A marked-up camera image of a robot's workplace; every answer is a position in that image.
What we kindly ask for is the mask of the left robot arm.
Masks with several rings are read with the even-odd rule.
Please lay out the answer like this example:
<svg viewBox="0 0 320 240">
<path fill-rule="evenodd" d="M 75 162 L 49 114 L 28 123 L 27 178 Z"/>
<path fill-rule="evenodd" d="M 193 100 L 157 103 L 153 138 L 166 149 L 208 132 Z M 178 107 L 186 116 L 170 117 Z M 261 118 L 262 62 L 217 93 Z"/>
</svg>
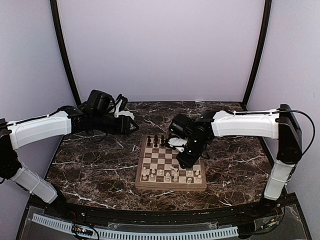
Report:
<svg viewBox="0 0 320 240">
<path fill-rule="evenodd" d="M 92 90 L 86 101 L 78 106 L 65 105 L 53 113 L 23 120 L 0 120 L 0 177 L 10 180 L 31 195 L 51 205 L 60 218 L 67 218 L 70 206 L 60 190 L 44 180 L 42 173 L 27 167 L 49 159 L 58 147 L 58 140 L 80 132 L 100 131 L 106 135 L 130 135 L 139 130 L 134 114 L 126 110 L 128 99 L 117 98 L 100 90 Z"/>
</svg>

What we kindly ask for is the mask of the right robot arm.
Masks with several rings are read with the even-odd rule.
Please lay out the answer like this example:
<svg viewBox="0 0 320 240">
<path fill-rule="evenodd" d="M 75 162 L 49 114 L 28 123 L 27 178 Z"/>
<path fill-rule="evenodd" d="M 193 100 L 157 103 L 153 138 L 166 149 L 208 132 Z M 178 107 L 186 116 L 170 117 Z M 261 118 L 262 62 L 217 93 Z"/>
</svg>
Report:
<svg viewBox="0 0 320 240">
<path fill-rule="evenodd" d="M 178 150 L 177 160 L 183 169 L 191 168 L 204 158 L 207 146 L 215 139 L 240 136 L 260 141 L 277 140 L 278 152 L 264 188 L 264 199 L 255 205 L 255 213 L 266 217 L 275 208 L 283 188 L 290 181 L 298 162 L 307 152 L 303 149 L 302 130 L 294 114 L 307 114 L 291 109 L 288 104 L 260 111 L 204 111 L 197 118 L 175 116 L 169 126 L 174 137 L 168 140 Z"/>
</svg>

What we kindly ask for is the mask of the wooden chess board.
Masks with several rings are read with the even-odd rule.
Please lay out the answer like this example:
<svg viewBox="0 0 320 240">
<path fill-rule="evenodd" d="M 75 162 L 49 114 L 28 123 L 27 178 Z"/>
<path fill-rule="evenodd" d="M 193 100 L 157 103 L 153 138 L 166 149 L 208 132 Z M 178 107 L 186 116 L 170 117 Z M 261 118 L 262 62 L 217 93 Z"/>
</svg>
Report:
<svg viewBox="0 0 320 240">
<path fill-rule="evenodd" d="M 142 190 L 205 191 L 205 164 L 198 160 L 192 168 L 183 169 L 179 153 L 165 146 L 166 136 L 145 135 L 135 178 L 135 187 Z"/>
</svg>

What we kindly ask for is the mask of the white bowl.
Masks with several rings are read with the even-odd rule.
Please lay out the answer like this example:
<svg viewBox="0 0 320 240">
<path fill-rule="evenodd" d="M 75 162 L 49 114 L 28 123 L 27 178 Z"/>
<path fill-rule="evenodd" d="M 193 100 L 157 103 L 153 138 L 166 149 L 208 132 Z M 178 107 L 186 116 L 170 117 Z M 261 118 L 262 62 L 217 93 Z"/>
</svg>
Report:
<svg viewBox="0 0 320 240">
<path fill-rule="evenodd" d="M 118 116 L 126 116 L 126 117 L 130 117 L 133 121 L 135 120 L 135 116 L 131 111 L 128 110 L 122 110 L 118 113 Z"/>
</svg>

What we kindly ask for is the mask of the black front rail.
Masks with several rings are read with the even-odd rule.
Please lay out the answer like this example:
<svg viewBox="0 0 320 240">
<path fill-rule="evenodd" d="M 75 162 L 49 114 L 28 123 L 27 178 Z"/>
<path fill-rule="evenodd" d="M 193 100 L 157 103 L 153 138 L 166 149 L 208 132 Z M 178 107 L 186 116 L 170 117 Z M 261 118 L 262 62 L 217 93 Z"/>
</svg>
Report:
<svg viewBox="0 0 320 240">
<path fill-rule="evenodd" d="M 88 207 L 82 218 L 86 223 L 238 223 L 245 218 L 238 208 L 223 207 L 183 211 L 134 211 Z"/>
</svg>

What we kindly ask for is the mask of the left black frame post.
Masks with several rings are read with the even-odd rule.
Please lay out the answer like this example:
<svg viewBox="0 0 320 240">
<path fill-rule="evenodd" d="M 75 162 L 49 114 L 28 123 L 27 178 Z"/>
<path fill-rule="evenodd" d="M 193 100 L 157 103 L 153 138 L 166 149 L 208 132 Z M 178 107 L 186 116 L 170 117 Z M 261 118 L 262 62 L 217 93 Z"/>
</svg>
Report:
<svg viewBox="0 0 320 240">
<path fill-rule="evenodd" d="M 62 29 L 62 24 L 60 20 L 60 14 L 59 14 L 59 8 L 58 8 L 58 1 L 57 0 L 50 0 L 50 8 L 51 8 L 51 15 L 52 15 L 52 20 L 53 20 L 53 25 L 54 25 L 54 30 L 55 30 L 55 35 L 60 51 L 60 56 L 62 59 L 64 71 L 67 77 L 68 85 L 70 87 L 73 100 L 75 104 L 78 106 L 80 105 L 81 99 L 80 95 L 76 86 L 76 81 L 72 72 L 71 64 L 69 61 L 69 56 L 67 53 L 67 48 L 65 44 L 65 39 L 63 36 L 63 29 Z"/>
</svg>

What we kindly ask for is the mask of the black frame post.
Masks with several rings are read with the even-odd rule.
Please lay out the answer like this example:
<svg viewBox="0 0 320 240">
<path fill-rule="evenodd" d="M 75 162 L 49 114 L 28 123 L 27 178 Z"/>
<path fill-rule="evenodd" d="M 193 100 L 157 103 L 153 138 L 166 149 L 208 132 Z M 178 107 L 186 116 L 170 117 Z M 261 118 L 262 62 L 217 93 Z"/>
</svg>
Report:
<svg viewBox="0 0 320 240">
<path fill-rule="evenodd" d="M 244 92 L 244 96 L 242 99 L 242 105 L 244 108 L 248 106 L 251 94 L 253 92 L 255 80 L 258 74 L 258 70 L 259 70 L 259 66 L 260 66 L 260 62 L 262 59 L 263 50 L 265 46 L 265 41 L 267 37 L 267 32 L 268 32 L 271 8 L 272 8 L 272 0 L 265 0 L 256 51 L 255 51 L 250 75 L 248 78 L 248 82 L 246 85 L 246 89 Z"/>
<path fill-rule="evenodd" d="M 62 29 L 62 24 L 60 20 L 60 14 L 59 14 L 59 8 L 58 8 L 58 1 L 57 0 L 50 0 L 50 8 L 51 8 L 51 15 L 52 15 L 52 20 L 53 20 L 53 25 L 54 25 L 54 30 L 55 30 L 55 35 L 60 51 L 60 56 L 62 59 L 64 71 L 67 77 L 68 85 L 70 87 L 73 100 L 75 104 L 78 106 L 80 105 L 81 99 L 80 95 L 76 86 L 76 81 L 72 72 L 71 64 L 69 61 L 69 56 L 67 53 L 67 48 L 65 44 L 65 39 L 63 36 L 63 29 Z"/>
</svg>

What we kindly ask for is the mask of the right black frame post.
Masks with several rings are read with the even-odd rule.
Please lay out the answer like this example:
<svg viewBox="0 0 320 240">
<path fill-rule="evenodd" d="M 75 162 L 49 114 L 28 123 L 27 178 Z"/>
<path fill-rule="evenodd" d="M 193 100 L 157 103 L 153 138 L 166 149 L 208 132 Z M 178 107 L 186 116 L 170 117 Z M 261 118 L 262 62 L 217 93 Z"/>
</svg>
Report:
<svg viewBox="0 0 320 240">
<path fill-rule="evenodd" d="M 244 108 L 248 106 L 251 94 L 253 92 L 255 80 L 258 74 L 258 70 L 259 70 L 259 66 L 260 66 L 260 62 L 262 59 L 263 50 L 265 46 L 265 41 L 267 37 L 267 32 L 268 32 L 271 8 L 272 8 L 272 0 L 265 0 L 256 51 L 255 51 L 250 75 L 248 78 L 248 82 L 246 85 L 246 89 L 244 92 L 244 96 L 242 99 L 242 105 Z"/>
</svg>

